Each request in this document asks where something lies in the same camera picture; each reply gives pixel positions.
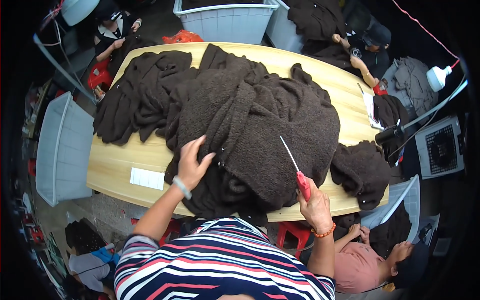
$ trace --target fan grille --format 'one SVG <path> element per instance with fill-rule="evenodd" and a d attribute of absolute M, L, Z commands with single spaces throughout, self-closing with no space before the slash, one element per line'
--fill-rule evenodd
<path fill-rule="evenodd" d="M 458 166 L 452 125 L 426 135 L 425 142 L 432 175 L 453 170 Z"/>

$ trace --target red-handled tool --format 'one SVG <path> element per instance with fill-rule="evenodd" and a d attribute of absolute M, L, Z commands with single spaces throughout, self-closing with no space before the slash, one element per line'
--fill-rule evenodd
<path fill-rule="evenodd" d="M 283 140 L 283 138 L 280 136 L 280 139 L 283 142 L 283 145 L 285 145 L 285 148 L 288 151 L 288 154 L 290 154 L 290 157 L 292 158 L 293 164 L 295 165 L 295 168 L 297 169 L 297 185 L 299 186 L 299 190 L 305 200 L 308 202 L 310 199 L 310 185 L 308 184 L 307 178 L 303 173 L 299 170 L 299 167 L 297 166 L 297 163 L 295 162 L 295 159 L 293 159 L 292 153 L 290 152 L 290 149 L 288 148 L 287 144 Z"/>

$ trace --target white collar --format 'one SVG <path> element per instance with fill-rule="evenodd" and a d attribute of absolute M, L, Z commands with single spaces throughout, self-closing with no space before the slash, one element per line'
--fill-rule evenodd
<path fill-rule="evenodd" d="M 123 32 L 123 19 L 122 19 L 122 15 L 120 15 L 115 22 L 117 22 L 117 26 L 118 26 L 118 30 L 120 30 L 120 34 L 122 34 L 122 32 Z M 106 28 L 105 26 L 103 26 L 102 24 L 100 24 L 100 25 L 98 26 L 98 31 L 99 31 L 100 34 L 103 35 L 103 36 L 110 37 L 110 38 L 113 38 L 113 39 L 118 39 L 118 37 L 116 37 L 116 36 L 113 34 L 113 32 L 111 32 L 109 29 L 107 29 L 107 28 Z"/>

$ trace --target striped shirt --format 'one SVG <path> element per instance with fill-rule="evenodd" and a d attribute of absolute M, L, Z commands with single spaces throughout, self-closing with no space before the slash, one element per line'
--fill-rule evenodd
<path fill-rule="evenodd" d="M 209 220 L 162 247 L 130 236 L 115 272 L 118 300 L 335 299 L 335 281 L 315 276 L 294 256 L 237 217 Z"/>

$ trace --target bracelet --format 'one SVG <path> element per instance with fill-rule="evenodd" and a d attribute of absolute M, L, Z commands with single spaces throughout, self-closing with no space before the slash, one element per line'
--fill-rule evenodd
<path fill-rule="evenodd" d="M 192 193 L 189 190 L 187 190 L 187 188 L 185 187 L 185 184 L 183 184 L 183 182 L 181 182 L 180 178 L 177 175 L 175 175 L 173 177 L 172 182 L 176 186 L 178 186 L 178 188 L 183 193 L 183 195 L 185 195 L 185 198 L 187 198 L 188 200 L 190 200 L 192 198 Z"/>
<path fill-rule="evenodd" d="M 335 227 L 336 227 L 336 224 L 335 222 L 333 223 L 333 226 L 332 226 L 332 229 L 330 229 L 329 231 L 327 231 L 326 233 L 322 233 L 322 234 L 318 234 L 315 232 L 315 229 L 310 229 L 311 232 L 313 232 L 313 234 L 315 235 L 316 238 L 324 238 L 326 237 L 327 235 L 329 235 L 330 233 L 332 233 L 334 230 L 335 230 Z"/>

